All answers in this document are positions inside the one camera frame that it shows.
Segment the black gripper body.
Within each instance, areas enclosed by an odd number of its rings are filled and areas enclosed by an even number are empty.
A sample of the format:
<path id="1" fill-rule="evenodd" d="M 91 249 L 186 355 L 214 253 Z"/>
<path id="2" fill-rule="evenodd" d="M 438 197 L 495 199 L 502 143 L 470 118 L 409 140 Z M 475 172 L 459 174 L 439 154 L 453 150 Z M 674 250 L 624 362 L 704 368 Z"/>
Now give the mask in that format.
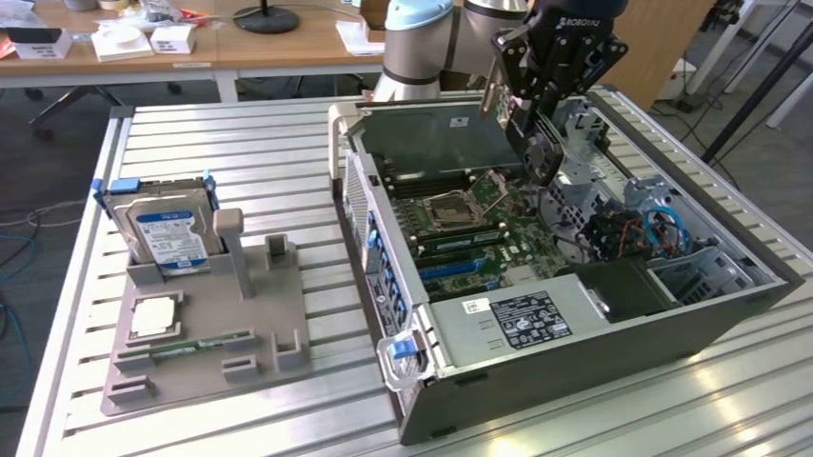
<path id="1" fill-rule="evenodd" d="M 608 37 L 616 19 L 626 10 L 626 0 L 537 0 L 523 20 L 531 37 L 558 31 L 578 31 Z"/>

